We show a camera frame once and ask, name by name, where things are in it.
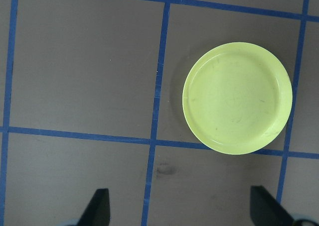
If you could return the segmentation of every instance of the yellow plate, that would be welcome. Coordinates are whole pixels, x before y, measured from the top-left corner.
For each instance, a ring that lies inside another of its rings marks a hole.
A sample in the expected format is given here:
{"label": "yellow plate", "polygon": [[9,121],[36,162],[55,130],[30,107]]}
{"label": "yellow plate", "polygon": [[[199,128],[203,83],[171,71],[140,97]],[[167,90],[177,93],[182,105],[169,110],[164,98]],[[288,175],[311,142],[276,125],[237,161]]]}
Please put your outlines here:
{"label": "yellow plate", "polygon": [[202,143],[222,153],[246,154],[282,131],[292,88],[271,52],[251,43],[227,43],[195,63],[182,101],[187,124]]}

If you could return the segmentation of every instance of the plastic plate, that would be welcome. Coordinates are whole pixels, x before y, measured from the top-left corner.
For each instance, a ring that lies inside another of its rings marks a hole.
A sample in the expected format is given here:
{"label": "plastic plate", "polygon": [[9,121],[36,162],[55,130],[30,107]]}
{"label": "plastic plate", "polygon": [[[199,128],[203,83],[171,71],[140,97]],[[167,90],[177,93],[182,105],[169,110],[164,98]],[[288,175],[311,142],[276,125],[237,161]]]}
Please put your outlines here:
{"label": "plastic plate", "polygon": [[182,104],[188,126],[202,143],[222,153],[246,154],[282,131],[292,88],[271,52],[251,43],[227,43],[192,67]]}

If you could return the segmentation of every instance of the gray floor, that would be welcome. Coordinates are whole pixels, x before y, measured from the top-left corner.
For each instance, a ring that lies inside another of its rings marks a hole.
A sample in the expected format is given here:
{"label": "gray floor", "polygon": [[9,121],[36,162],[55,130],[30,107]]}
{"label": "gray floor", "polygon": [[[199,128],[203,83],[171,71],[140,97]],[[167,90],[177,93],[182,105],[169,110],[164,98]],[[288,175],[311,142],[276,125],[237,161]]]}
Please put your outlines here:
{"label": "gray floor", "polygon": [[[304,0],[203,1],[301,14]],[[0,0],[1,116],[10,3]],[[318,3],[309,1],[308,14],[316,21],[306,24],[290,142],[291,152],[313,154],[288,157],[282,194],[289,212],[317,221]],[[10,127],[1,134],[9,132],[5,226],[55,226],[76,219],[97,188],[110,189],[110,225],[145,223],[163,8],[163,2],[146,0],[18,0]],[[279,156],[185,148],[199,141],[181,108],[189,70],[223,43],[265,47],[293,80],[301,21],[267,13],[170,5],[157,128],[162,141],[155,143],[171,146],[156,146],[147,225],[253,225],[249,187],[264,185],[276,196],[285,129],[265,147]],[[81,133],[92,139],[78,139]]]}

